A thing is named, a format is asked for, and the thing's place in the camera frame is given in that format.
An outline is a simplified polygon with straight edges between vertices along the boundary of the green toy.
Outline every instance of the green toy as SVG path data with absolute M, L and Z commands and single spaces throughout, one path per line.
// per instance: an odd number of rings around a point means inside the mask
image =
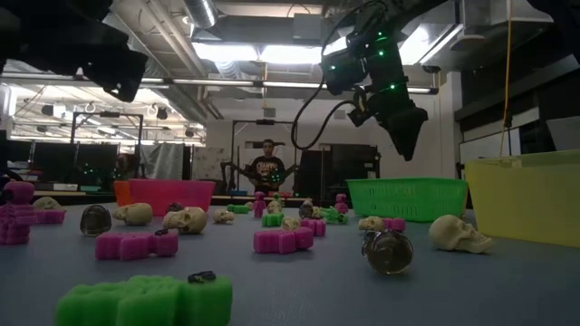
M 327 224 L 348 224 L 348 216 L 338 213 L 336 208 L 321 208 L 321 215 Z
M 250 209 L 245 205 L 228 205 L 227 211 L 235 214 L 247 214 Z
M 127 282 L 75 286 L 58 302 L 55 325 L 226 326 L 232 299 L 232 281 L 226 276 L 190 283 L 133 276 Z
M 282 213 L 264 214 L 262 216 L 262 226 L 280 226 L 283 218 L 284 214 Z

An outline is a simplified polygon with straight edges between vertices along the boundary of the beige skull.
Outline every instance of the beige skull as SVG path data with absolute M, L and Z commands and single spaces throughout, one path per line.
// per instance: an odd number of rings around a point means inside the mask
M 126 205 L 117 208 L 112 217 L 125 221 L 126 225 L 147 225 L 153 219 L 153 209 L 144 203 Z
M 300 222 L 297 219 L 292 217 L 284 217 L 282 219 L 282 229 L 286 231 L 294 231 L 300 227 Z
M 441 216 L 429 228 L 429 239 L 441 250 L 464 250 L 473 254 L 486 252 L 493 240 L 476 231 L 473 225 L 456 216 Z
M 314 206 L 312 208 L 312 218 L 315 218 L 315 219 L 322 218 L 322 212 L 320 211 L 320 207 Z
M 234 222 L 236 215 L 228 212 L 226 209 L 216 209 L 214 212 L 214 223 L 225 224 L 227 222 Z
M 176 228 L 182 234 L 200 234 L 208 223 L 208 214 L 199 207 L 186 207 L 179 212 L 168 212 L 163 228 Z
M 282 205 L 279 202 L 273 200 L 268 204 L 268 214 L 282 213 Z
M 35 210 L 61 210 L 63 207 L 52 197 L 42 197 L 33 203 Z
M 384 223 L 380 217 L 367 217 L 359 221 L 359 230 L 384 231 Z

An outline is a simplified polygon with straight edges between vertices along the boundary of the glass ball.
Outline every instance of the glass ball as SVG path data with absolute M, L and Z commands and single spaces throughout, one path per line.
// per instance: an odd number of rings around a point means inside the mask
M 413 245 L 405 235 L 396 231 L 368 232 L 362 254 L 380 273 L 401 273 L 411 264 Z

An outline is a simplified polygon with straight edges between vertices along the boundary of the pink bin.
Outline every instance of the pink bin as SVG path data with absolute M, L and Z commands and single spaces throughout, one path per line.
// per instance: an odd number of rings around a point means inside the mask
M 165 216 L 165 209 L 171 203 L 199 207 L 207 212 L 216 185 L 211 181 L 149 179 L 131 179 L 129 184 L 133 203 L 151 205 L 154 216 Z

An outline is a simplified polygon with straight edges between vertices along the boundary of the whiteboard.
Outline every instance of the whiteboard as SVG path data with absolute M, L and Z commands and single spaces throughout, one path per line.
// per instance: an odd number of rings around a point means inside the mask
M 512 129 L 511 136 L 511 152 L 512 156 L 521 155 L 521 143 L 519 141 L 519 129 Z M 468 161 L 480 158 L 497 158 L 499 157 L 499 147 L 501 146 L 501 132 L 482 137 L 480 139 L 473 139 L 459 144 L 459 156 L 461 163 L 465 164 Z M 506 133 L 504 139 L 503 156 L 509 156 L 508 134 Z

